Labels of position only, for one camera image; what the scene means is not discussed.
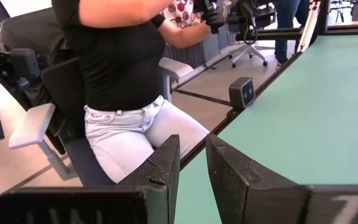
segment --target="gray floor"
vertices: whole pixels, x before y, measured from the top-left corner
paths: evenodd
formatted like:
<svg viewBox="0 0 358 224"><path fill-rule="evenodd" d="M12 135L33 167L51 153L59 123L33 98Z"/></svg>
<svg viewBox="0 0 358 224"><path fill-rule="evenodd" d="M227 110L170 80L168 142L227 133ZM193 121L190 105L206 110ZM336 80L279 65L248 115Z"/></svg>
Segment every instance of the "gray floor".
<svg viewBox="0 0 358 224"><path fill-rule="evenodd" d="M260 45L272 45L272 42L260 42ZM273 50L263 52L270 65L262 66L262 61L246 55L237 62L237 68L231 67L231 61L226 58L218 63L216 70L208 70L180 89L199 93L222 100L229 100L229 85L238 77L252 77L258 87L275 71ZM190 114L202 125L212 130L222 121L231 109L192 96L173 94L173 104ZM0 141L0 194L13 186L80 186L78 178L62 181L37 146L12 151L8 148L9 136L18 122L24 117L24 110L4 89L0 90L0 116L6 138Z"/></svg>

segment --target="person in jeans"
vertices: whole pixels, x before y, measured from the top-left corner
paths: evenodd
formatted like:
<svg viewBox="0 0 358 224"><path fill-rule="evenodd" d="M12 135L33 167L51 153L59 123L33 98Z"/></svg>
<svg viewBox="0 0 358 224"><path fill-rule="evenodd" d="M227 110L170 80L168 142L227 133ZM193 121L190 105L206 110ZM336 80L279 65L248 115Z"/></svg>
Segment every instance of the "person in jeans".
<svg viewBox="0 0 358 224"><path fill-rule="evenodd" d="M115 183L137 169L172 134L183 158L209 132L160 96L165 43L188 47L222 26L221 7L181 29L159 14L172 0L52 0L85 84L85 131Z"/></svg>
<svg viewBox="0 0 358 224"><path fill-rule="evenodd" d="M293 28L293 19L296 18L301 27L306 25L309 14L309 0L274 0L277 12L277 28ZM287 40L276 40L275 56L277 68L280 68L287 60Z"/></svg>

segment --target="seat backrest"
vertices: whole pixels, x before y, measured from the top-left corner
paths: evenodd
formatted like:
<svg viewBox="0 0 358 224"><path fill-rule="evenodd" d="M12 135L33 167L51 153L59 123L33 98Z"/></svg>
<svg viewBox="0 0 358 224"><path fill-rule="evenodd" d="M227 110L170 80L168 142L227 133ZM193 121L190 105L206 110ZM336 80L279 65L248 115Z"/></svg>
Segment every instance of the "seat backrest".
<svg viewBox="0 0 358 224"><path fill-rule="evenodd" d="M85 137L84 82L80 62L69 59L46 68L42 81L52 96L56 107L63 113L70 135L76 139Z"/></svg>

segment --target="office chair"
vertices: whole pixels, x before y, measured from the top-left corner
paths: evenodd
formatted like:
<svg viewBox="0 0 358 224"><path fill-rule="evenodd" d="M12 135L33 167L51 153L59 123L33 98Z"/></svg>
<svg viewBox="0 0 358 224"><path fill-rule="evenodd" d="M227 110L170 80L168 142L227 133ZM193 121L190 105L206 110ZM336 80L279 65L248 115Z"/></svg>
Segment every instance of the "office chair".
<svg viewBox="0 0 358 224"><path fill-rule="evenodd" d="M258 0L258 11L255 17L253 18L253 22L257 29L263 29L264 27L269 26L275 22L275 9L269 6L271 0ZM234 20L227 20L228 30L229 32L235 32L236 41L243 41L243 35L238 34L241 28L239 28L239 21L236 18ZM259 46L259 45L243 45L236 50L232 50L229 52L229 59L232 59L232 68L236 68L236 62L244 55L248 54L249 58L252 58L253 55L258 56L260 59L263 60L263 66L267 66L269 63L266 61L266 58L260 53L261 50L274 50L274 47L266 47L266 46Z"/></svg>
<svg viewBox="0 0 358 224"><path fill-rule="evenodd" d="M42 29L34 31L31 27ZM46 53L43 55L48 56L53 50L53 41L61 35L62 31L58 28L52 8L31 12L3 21L0 51L26 48ZM161 59L160 69L163 83L161 95L171 101L170 80L179 79L193 69L169 58ZM81 74L77 58L71 58L45 66L39 80L25 92L10 91L10 84L2 83L27 111L22 124L11 136L9 147L19 149L38 144L63 180L75 177L76 174L68 170L56 152L44 141L46 135L61 155L68 153L84 186L111 184L111 181L102 175L104 172L101 168L92 165L95 162L93 152L86 148L89 144L83 131L84 102Z"/></svg>

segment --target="gray armrest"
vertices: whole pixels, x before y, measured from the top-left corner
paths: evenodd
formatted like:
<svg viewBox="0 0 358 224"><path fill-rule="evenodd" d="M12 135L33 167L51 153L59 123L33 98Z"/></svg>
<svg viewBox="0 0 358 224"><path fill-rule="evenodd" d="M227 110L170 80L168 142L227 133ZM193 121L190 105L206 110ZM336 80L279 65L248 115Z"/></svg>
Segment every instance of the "gray armrest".
<svg viewBox="0 0 358 224"><path fill-rule="evenodd" d="M51 103L29 109L9 139L9 148L19 149L43 142L54 111L55 105Z"/></svg>
<svg viewBox="0 0 358 224"><path fill-rule="evenodd" d="M163 74L177 80L193 71L190 65L165 57L161 58L159 65L163 70Z"/></svg>

